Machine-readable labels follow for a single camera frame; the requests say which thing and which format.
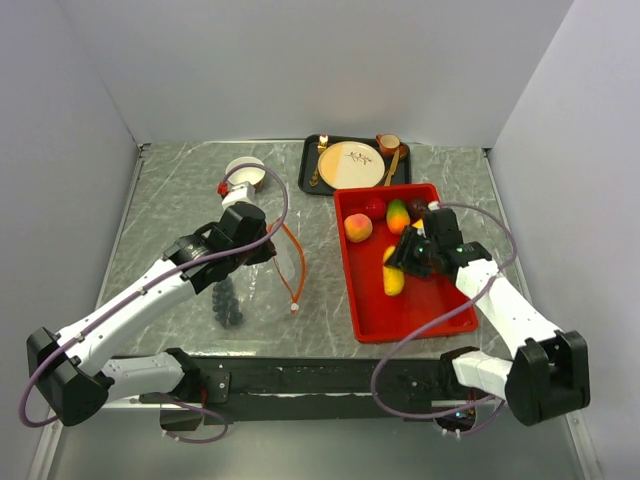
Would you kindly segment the peach fruit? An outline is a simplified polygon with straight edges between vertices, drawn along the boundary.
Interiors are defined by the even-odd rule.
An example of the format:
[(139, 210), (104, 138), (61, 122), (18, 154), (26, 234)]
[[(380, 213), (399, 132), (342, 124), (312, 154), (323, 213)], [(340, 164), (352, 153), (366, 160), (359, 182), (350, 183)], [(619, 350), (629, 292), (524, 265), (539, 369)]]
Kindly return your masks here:
[(371, 219), (361, 213), (349, 215), (344, 222), (345, 237), (349, 242), (361, 243), (367, 240), (373, 232)]

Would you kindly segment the clear zip top bag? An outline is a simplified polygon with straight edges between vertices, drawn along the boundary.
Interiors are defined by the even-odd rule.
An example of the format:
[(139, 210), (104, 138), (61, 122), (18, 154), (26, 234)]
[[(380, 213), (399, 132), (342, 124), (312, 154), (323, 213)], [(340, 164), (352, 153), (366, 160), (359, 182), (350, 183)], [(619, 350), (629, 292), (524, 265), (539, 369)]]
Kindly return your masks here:
[(243, 267), (230, 274), (245, 325), (275, 321), (300, 310), (307, 277), (303, 248), (294, 233), (283, 225), (272, 237), (276, 256), (264, 264)]

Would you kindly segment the dark grape bunch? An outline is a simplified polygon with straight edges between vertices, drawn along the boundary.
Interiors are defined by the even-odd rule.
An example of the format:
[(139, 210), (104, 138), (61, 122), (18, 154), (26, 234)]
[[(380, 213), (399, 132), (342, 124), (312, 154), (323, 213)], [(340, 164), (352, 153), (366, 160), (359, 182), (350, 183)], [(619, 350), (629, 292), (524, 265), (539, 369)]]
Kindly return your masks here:
[(244, 316), (230, 277), (213, 286), (211, 300), (214, 319), (223, 328), (237, 327), (243, 323)]

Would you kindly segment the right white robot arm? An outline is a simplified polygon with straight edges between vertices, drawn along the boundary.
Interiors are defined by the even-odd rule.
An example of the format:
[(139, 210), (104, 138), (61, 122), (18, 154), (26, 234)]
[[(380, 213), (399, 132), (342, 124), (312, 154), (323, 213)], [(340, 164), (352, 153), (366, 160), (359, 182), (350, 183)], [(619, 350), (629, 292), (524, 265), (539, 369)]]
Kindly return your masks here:
[(440, 357), (439, 390), (449, 398), (460, 398), (470, 388), (497, 397), (525, 426), (586, 408), (591, 401), (586, 340), (547, 320), (480, 243), (464, 241), (455, 207), (431, 203), (422, 226), (405, 229), (385, 264), (416, 278), (445, 277), (467, 301), (443, 318), (478, 308), (510, 357), (475, 347), (446, 352)]

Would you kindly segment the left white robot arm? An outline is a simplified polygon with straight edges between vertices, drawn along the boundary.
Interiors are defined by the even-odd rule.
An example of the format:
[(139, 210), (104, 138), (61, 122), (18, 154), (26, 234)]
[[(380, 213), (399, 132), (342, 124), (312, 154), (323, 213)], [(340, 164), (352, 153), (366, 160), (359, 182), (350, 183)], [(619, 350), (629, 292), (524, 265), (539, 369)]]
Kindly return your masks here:
[(171, 308), (239, 267), (275, 256), (274, 229), (265, 213), (244, 201), (225, 208), (217, 222), (178, 238), (127, 289), (83, 319), (26, 341), (30, 388), (38, 389), (65, 426), (78, 425), (106, 403), (146, 393), (184, 402), (199, 387), (199, 370), (180, 349), (117, 360), (122, 344)]

